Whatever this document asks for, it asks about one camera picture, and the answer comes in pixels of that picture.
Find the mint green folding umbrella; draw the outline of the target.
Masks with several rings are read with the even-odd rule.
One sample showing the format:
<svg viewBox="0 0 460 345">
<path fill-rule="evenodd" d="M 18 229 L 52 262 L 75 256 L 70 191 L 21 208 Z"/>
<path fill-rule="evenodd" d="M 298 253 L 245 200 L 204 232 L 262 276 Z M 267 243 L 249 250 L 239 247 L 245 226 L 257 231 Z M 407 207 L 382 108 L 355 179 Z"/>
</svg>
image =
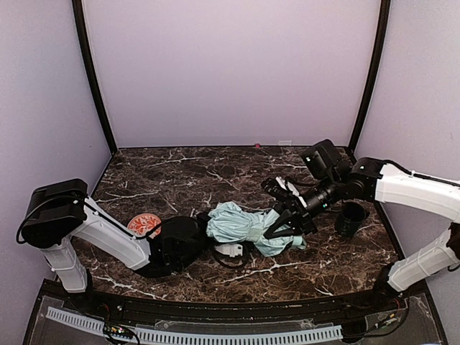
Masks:
<svg viewBox="0 0 460 345">
<path fill-rule="evenodd" d="M 265 238 L 265 232 L 280 217 L 274 209 L 265 212 L 246 212 L 230 201 L 219 203 L 208 216 L 210 219 L 206 233 L 219 243 L 251 242 L 264 257 L 274 257 L 286 249 L 306 248 L 305 239 L 301 235 Z"/>
</svg>

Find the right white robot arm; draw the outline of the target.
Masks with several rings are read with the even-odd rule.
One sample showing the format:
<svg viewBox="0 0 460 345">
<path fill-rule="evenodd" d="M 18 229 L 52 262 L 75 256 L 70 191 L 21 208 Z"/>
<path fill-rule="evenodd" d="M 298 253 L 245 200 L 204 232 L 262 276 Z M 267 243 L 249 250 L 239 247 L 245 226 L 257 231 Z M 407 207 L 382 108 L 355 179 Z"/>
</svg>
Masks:
<svg viewBox="0 0 460 345">
<path fill-rule="evenodd" d="M 277 200 L 275 210 L 280 215 L 264 233 L 266 239 L 315 232 L 314 217 L 337 201 L 395 203 L 443 216 L 451 225 L 415 254 L 384 267 L 374 293 L 397 295 L 459 263 L 459 182 L 408 170 L 392 160 L 364 157 L 351 165 L 330 139 L 309 147 L 301 158 L 318 184 L 299 193 L 282 178 L 263 182 L 264 191 Z"/>
</svg>

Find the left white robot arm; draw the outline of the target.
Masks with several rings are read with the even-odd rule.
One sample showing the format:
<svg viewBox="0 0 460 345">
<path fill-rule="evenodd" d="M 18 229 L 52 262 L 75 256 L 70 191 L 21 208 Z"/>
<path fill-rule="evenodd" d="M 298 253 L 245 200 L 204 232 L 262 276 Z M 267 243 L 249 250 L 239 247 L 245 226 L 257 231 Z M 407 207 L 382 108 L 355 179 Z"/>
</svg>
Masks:
<svg viewBox="0 0 460 345">
<path fill-rule="evenodd" d="M 146 278 L 181 272 L 211 246 L 206 213 L 168 218 L 145 235 L 135 235 L 100 208 L 87 194 L 87 187 L 76 178 L 35 189 L 16 234 L 18 244 L 42 252 L 68 293 L 85 293 L 92 285 L 71 243 L 73 237 Z"/>
</svg>

